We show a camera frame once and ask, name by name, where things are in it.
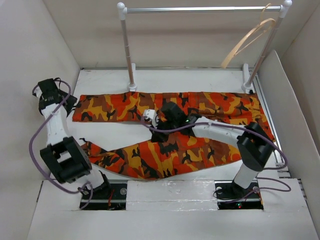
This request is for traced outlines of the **orange camouflage trousers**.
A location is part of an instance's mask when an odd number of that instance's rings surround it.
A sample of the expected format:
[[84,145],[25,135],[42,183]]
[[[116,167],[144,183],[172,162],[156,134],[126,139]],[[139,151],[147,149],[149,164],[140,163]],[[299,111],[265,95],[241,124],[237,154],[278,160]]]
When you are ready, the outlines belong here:
[[[255,93],[233,92],[125,92],[81,95],[72,120],[81,123],[139,122],[145,110],[155,110],[165,121],[162,108],[173,102],[185,116],[198,114],[233,125],[258,123],[270,140],[274,136]],[[241,159],[239,150],[209,138],[188,136],[173,128],[165,142],[146,140],[114,150],[86,141],[83,150],[91,163],[135,179],[157,180],[228,165]]]

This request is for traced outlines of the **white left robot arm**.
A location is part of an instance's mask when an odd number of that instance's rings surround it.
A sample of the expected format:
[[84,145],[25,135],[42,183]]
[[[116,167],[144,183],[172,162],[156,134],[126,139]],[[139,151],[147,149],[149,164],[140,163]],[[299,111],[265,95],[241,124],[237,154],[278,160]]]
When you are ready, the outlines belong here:
[[39,151],[53,181],[59,188],[63,184],[78,183],[82,195],[107,198],[112,187],[107,176],[94,169],[88,155],[70,134],[67,117],[70,115],[77,98],[71,91],[63,91],[57,78],[48,78],[37,83],[32,95],[39,99],[38,110],[44,117],[42,127],[46,129],[45,147]]

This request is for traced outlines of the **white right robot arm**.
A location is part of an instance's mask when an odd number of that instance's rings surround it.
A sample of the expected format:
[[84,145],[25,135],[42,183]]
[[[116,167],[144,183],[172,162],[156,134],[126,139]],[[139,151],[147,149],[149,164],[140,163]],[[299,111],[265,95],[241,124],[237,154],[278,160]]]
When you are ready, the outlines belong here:
[[152,141],[164,142],[170,133],[179,132],[196,138],[207,138],[235,147],[240,154],[242,164],[230,186],[216,192],[218,196],[227,195],[227,199],[245,196],[250,184],[258,173],[265,168],[274,148],[272,141],[256,122],[239,126],[211,120],[197,113],[185,114],[174,102],[166,103],[161,109],[164,120],[154,109],[143,113],[145,121],[151,123]]

